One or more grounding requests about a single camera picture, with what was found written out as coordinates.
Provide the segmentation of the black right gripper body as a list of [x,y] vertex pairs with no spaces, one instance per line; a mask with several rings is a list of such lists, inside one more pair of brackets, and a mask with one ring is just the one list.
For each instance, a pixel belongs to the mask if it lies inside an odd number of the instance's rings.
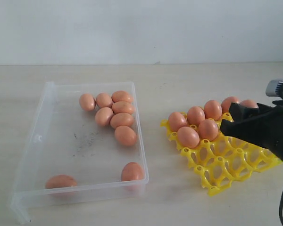
[[283,162],[283,105],[271,107],[258,104],[258,146],[270,150]]

